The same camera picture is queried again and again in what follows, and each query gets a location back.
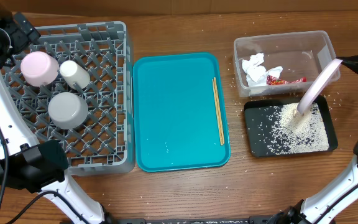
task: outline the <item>clear plastic container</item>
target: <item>clear plastic container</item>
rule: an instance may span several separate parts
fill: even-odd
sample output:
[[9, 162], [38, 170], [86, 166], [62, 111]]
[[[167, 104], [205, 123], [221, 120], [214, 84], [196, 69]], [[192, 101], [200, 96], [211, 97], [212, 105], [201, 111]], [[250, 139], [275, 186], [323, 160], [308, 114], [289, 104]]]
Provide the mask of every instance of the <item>clear plastic container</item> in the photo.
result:
[[[242, 59], [264, 53], [266, 70], [282, 66], [281, 79], [292, 82], [306, 77], [305, 83], [249, 87]], [[234, 41], [233, 64], [240, 97], [264, 96], [306, 91], [326, 65], [335, 59], [333, 45], [325, 31], [242, 37]], [[331, 82], [339, 79], [339, 71]]]

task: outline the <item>gray dish rack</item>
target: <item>gray dish rack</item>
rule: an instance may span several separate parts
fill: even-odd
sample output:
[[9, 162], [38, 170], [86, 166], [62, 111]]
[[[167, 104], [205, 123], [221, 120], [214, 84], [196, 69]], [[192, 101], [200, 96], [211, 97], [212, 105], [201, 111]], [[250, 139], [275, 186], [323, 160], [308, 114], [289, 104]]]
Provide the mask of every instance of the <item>gray dish rack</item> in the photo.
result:
[[[60, 141], [69, 173], [97, 175], [123, 173], [135, 166], [132, 106], [133, 47], [123, 22], [97, 22], [36, 27], [41, 33], [19, 55], [14, 67], [2, 75], [28, 127], [40, 142]], [[73, 60], [91, 75], [84, 89], [71, 89], [60, 76], [47, 86], [30, 86], [20, 71], [21, 60], [30, 52], [43, 51], [59, 64]], [[75, 129], [56, 127], [48, 115], [53, 96], [68, 91], [86, 100], [88, 117]]]

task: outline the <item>pink cup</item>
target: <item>pink cup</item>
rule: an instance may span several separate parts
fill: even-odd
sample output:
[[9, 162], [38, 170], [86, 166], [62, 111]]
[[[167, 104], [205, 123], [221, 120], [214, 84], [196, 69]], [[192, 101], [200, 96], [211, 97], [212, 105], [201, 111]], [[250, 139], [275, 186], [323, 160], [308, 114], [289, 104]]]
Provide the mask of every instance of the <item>pink cup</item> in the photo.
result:
[[59, 63], [44, 52], [32, 52], [24, 57], [20, 69], [30, 85], [39, 87], [56, 79]]

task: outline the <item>wooden table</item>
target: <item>wooden table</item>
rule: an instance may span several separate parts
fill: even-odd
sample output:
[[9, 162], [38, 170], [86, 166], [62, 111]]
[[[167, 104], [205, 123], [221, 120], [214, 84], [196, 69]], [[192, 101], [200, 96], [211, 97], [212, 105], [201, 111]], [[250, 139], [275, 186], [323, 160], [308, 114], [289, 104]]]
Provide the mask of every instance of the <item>wooden table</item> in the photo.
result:
[[[135, 59], [151, 55], [211, 52], [219, 60], [232, 156], [220, 168], [148, 174], [138, 167], [128, 174], [76, 177], [93, 199], [116, 218], [241, 218], [277, 213], [320, 191], [349, 163], [358, 140], [358, 75], [341, 68], [341, 79], [324, 94], [333, 107], [339, 147], [333, 153], [256, 159], [247, 145], [244, 117], [248, 99], [231, 88], [233, 42], [238, 37], [325, 30], [337, 55], [358, 54], [358, 12], [212, 14], [201, 16], [34, 17], [35, 26], [123, 21], [132, 36]], [[333, 104], [334, 99], [342, 99]], [[34, 194], [7, 189], [1, 222], [14, 217]], [[39, 200], [18, 223], [58, 223], [67, 217]], [[358, 223], [358, 201], [337, 218]]]

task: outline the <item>teal tray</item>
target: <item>teal tray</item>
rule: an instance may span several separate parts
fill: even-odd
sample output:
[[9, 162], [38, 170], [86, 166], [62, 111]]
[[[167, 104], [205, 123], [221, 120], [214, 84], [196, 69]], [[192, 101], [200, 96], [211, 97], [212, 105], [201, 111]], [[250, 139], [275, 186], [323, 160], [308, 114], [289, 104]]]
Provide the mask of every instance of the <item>teal tray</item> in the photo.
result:
[[[220, 145], [216, 77], [225, 144]], [[147, 172], [223, 166], [231, 149], [219, 65], [209, 53], [146, 57], [134, 66], [136, 160]]]

